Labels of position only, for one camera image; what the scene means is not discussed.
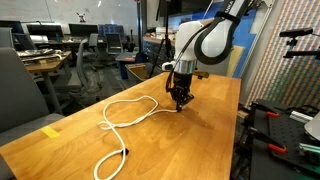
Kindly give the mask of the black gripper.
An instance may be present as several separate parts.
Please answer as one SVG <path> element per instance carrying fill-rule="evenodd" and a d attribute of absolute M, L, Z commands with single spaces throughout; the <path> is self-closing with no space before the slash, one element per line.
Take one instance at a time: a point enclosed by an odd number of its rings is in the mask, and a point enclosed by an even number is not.
<path fill-rule="evenodd" d="M 182 111 L 181 100 L 184 100 L 184 104 L 188 104 L 194 99 L 194 96 L 190 93 L 191 81 L 191 74 L 174 73 L 174 87 L 171 96 L 176 100 L 177 112 Z"/>

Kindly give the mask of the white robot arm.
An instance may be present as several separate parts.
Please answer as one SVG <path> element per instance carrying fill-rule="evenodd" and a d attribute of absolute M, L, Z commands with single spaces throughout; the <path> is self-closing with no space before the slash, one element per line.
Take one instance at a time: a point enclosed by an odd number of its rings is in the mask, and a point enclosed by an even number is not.
<path fill-rule="evenodd" d="M 165 89 L 175 102 L 177 112 L 194 99 L 190 86 L 196 62 L 216 65 L 229 56 L 234 32 L 253 1 L 224 0 L 208 24 L 198 20 L 179 26 L 174 45 L 174 58 L 162 64 L 163 70 L 167 66 L 172 67 Z"/>

